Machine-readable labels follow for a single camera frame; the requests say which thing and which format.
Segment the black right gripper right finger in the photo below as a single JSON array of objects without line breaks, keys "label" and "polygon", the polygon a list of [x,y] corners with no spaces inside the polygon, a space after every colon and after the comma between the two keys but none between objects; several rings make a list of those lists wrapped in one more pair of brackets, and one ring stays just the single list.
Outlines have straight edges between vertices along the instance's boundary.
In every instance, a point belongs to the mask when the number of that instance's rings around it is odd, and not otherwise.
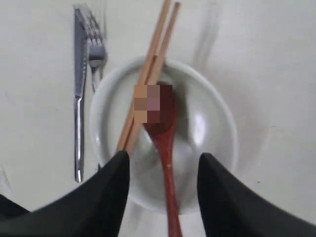
[{"label": "black right gripper right finger", "polygon": [[198,163],[198,204],[208,237],[314,237],[316,226],[244,185],[211,153]]}]

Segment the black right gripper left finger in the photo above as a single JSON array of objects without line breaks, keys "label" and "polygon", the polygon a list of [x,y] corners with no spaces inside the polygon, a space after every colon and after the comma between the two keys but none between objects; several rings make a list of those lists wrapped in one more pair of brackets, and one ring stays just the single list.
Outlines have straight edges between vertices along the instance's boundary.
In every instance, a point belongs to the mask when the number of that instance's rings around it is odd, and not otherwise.
[{"label": "black right gripper left finger", "polygon": [[127,152],[116,153],[75,190],[36,211],[0,197],[2,237],[117,237],[127,203]]}]

